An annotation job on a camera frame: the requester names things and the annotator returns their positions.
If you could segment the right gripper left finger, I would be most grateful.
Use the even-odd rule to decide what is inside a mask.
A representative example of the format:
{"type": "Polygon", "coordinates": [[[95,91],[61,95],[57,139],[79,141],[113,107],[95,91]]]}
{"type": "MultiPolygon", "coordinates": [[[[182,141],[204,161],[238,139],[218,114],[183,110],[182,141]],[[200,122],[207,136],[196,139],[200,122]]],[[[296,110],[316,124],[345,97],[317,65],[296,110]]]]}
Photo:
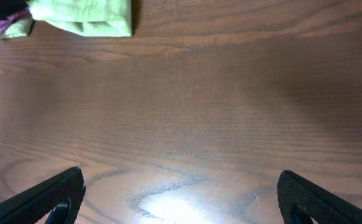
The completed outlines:
{"type": "Polygon", "coordinates": [[[0,203],[0,223],[74,223],[85,194],[82,171],[71,167],[0,203]]]}

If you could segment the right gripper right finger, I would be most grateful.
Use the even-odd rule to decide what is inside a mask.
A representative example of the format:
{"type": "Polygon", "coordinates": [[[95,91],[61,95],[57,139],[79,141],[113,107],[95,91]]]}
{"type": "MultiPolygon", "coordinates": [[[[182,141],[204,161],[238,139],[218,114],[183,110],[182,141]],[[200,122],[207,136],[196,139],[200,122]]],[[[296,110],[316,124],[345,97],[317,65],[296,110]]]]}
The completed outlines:
{"type": "Polygon", "coordinates": [[[290,170],[279,176],[277,199],[285,224],[362,223],[362,209],[290,170]]]}

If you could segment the large green microfiber cloth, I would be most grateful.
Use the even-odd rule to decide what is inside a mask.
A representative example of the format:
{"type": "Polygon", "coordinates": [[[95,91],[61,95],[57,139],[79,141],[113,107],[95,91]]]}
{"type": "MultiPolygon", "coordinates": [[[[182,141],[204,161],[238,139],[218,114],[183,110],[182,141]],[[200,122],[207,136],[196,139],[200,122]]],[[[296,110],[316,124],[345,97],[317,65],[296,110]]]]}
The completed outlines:
{"type": "Polygon", "coordinates": [[[130,37],[130,0],[30,0],[33,19],[84,37],[130,37]]]}

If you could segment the green folded cloth under purple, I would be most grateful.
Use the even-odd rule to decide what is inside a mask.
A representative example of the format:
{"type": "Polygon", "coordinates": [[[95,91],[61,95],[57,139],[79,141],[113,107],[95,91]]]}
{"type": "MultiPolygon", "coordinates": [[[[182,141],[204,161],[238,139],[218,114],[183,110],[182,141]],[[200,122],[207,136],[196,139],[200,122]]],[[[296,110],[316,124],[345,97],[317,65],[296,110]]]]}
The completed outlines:
{"type": "Polygon", "coordinates": [[[17,37],[27,37],[34,25],[33,18],[20,19],[12,23],[1,35],[0,39],[11,39],[17,37]]]}

